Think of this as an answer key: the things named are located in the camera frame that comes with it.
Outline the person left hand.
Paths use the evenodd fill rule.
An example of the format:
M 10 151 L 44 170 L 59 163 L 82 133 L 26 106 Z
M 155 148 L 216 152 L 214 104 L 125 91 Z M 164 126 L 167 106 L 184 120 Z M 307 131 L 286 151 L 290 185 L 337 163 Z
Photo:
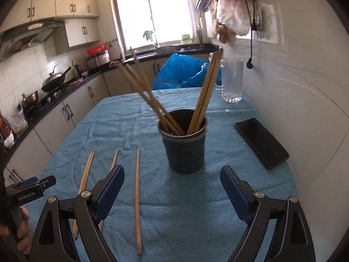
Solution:
M 33 241 L 32 234 L 30 233 L 30 216 L 24 207 L 21 207 L 21 213 L 22 220 L 17 229 L 17 237 L 19 238 L 17 249 L 21 251 L 23 255 L 29 255 Z

